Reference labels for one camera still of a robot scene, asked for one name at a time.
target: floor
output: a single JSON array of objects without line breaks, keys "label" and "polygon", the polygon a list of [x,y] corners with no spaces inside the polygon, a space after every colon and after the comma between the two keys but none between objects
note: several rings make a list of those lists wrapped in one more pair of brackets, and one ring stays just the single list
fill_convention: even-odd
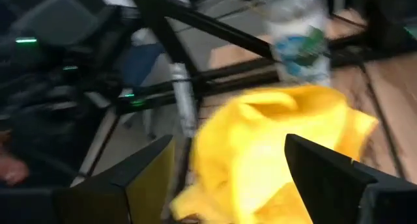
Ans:
[{"label": "floor", "polygon": [[[202,10],[206,15],[215,18],[242,7],[248,8],[248,6],[240,0],[219,1],[220,0],[207,1],[202,6]],[[252,10],[247,10],[222,18],[221,21],[252,35],[263,34],[264,31],[262,18],[258,13]],[[224,40],[208,35],[197,29],[187,29],[187,25],[181,22],[171,20],[171,24],[176,31],[182,30],[178,33],[178,36],[188,50],[192,59],[197,64],[198,68],[201,70],[206,70],[208,68],[210,52],[212,49],[228,44],[228,42],[225,42]],[[150,33],[148,33],[144,41],[153,42],[154,38]],[[145,81],[146,85],[167,80],[169,78],[167,64],[167,58],[160,57],[154,67],[154,70]],[[168,105],[161,107],[156,110],[155,115],[155,135],[160,137],[165,134],[173,134],[177,141],[177,145],[181,145],[183,136],[178,122],[176,106]],[[123,124],[120,124],[117,127],[102,155],[101,160],[98,162],[94,173],[97,174],[110,168],[125,159],[127,156],[137,152],[148,143],[149,138],[145,134],[142,114],[136,114],[130,128]]]}]

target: wooden surface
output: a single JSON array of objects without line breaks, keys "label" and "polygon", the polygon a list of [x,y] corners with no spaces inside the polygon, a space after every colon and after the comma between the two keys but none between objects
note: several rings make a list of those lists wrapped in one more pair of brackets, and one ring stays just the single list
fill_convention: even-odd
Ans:
[{"label": "wooden surface", "polygon": [[[365,24],[358,14],[345,11],[341,16]],[[330,21],[327,28],[328,38],[338,38],[359,32],[361,29],[344,21]],[[268,36],[259,36],[269,41]],[[257,58],[258,55],[234,45],[214,49],[210,58],[210,67],[219,68],[234,63],[241,63]],[[376,88],[382,112],[387,118],[390,131],[395,139],[401,163],[405,167],[407,179],[417,183],[417,83],[413,82],[413,65],[417,64],[417,55],[398,57],[388,61],[368,63],[366,68],[371,76],[372,85]],[[332,73],[332,85],[344,93],[349,104],[377,118],[374,101],[367,87],[368,80],[357,67],[344,67]],[[228,92],[204,99],[200,116],[201,122],[209,118],[215,110],[230,97],[241,91]],[[361,161],[376,169],[396,175],[394,162],[382,124],[379,124],[369,137],[362,152]]]}]

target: yellow fabric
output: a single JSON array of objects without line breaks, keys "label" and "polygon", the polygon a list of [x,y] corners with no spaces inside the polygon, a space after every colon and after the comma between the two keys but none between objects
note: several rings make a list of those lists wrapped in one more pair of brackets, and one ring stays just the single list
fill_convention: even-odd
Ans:
[{"label": "yellow fabric", "polygon": [[285,159],[285,136],[295,133],[357,160],[376,123],[334,89],[248,91],[197,133],[190,165],[197,179],[173,201],[173,213],[213,224],[311,223]]}]

